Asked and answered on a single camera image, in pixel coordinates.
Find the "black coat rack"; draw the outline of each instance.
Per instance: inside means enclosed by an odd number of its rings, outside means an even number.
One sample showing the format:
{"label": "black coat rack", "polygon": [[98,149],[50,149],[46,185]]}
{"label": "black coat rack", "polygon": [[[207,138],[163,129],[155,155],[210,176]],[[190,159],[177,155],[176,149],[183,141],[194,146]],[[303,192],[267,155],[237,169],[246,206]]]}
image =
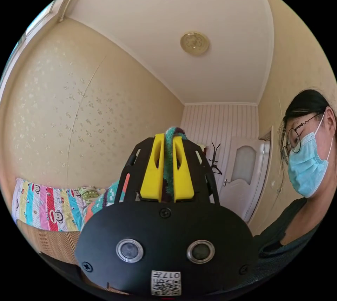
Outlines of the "black coat rack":
{"label": "black coat rack", "polygon": [[215,156],[217,154],[217,150],[218,150],[218,147],[220,147],[220,144],[217,146],[217,148],[215,148],[213,142],[212,142],[212,145],[213,145],[213,148],[214,148],[214,152],[213,152],[213,159],[211,159],[210,161],[212,161],[212,164],[211,164],[211,169],[215,168],[218,172],[214,172],[214,174],[219,174],[219,175],[222,175],[222,172],[219,170],[219,168],[217,167],[217,165],[215,163],[218,163],[218,161],[215,160]]}

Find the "mask ear loop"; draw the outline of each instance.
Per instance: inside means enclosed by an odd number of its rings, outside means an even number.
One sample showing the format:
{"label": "mask ear loop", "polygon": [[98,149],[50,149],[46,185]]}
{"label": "mask ear loop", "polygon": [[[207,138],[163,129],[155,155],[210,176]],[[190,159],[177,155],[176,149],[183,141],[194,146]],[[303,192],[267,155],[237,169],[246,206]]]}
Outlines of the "mask ear loop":
{"label": "mask ear loop", "polygon": [[331,145],[330,145],[330,150],[329,150],[329,154],[328,154],[328,158],[326,159],[326,161],[328,161],[330,153],[331,153],[331,148],[332,148],[332,142],[333,142],[333,138],[331,139]]}
{"label": "mask ear loop", "polygon": [[322,120],[320,121],[320,123],[319,123],[319,125],[318,125],[318,127],[317,127],[317,129],[316,129],[316,131],[315,131],[314,136],[316,136],[316,133],[318,132],[319,127],[321,126],[321,124],[322,124],[322,122],[323,122],[324,115],[325,115],[325,112],[324,112],[324,114],[323,114],[323,116],[322,116]]}

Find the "sensor eye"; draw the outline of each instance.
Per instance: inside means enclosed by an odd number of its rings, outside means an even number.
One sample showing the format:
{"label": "sensor eye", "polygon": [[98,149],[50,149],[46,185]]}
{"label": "sensor eye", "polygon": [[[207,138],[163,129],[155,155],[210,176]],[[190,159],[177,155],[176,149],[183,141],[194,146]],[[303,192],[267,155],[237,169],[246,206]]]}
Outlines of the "sensor eye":
{"label": "sensor eye", "polygon": [[136,240],[123,239],[117,244],[116,253],[121,260],[135,263],[142,259],[144,250]]}
{"label": "sensor eye", "polygon": [[187,249],[187,258],[193,263],[207,263],[212,260],[215,248],[207,240],[197,240],[190,244]]}

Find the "woman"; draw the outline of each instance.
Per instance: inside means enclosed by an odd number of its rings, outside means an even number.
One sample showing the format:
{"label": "woman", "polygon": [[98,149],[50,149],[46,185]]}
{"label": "woman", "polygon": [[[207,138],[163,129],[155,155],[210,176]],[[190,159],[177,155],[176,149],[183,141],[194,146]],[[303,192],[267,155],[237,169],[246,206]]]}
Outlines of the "woman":
{"label": "woman", "polygon": [[300,92],[290,103],[279,130],[280,153],[290,182],[303,198],[294,200],[254,237],[259,249],[257,265],[235,289],[252,289],[251,284],[278,273],[315,233],[337,189],[336,122],[335,112],[315,90]]}

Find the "blue surgical mask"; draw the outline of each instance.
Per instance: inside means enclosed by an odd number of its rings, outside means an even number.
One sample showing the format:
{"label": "blue surgical mask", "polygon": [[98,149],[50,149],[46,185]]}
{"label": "blue surgical mask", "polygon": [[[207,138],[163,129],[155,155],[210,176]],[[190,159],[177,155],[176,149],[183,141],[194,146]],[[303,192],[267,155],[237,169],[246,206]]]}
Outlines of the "blue surgical mask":
{"label": "blue surgical mask", "polygon": [[317,154],[316,133],[322,124],[323,117],[315,133],[306,135],[301,140],[301,149],[298,153],[289,154],[288,174],[289,179],[298,192],[305,198],[311,197],[320,186],[328,168],[333,139],[326,160],[321,160]]}

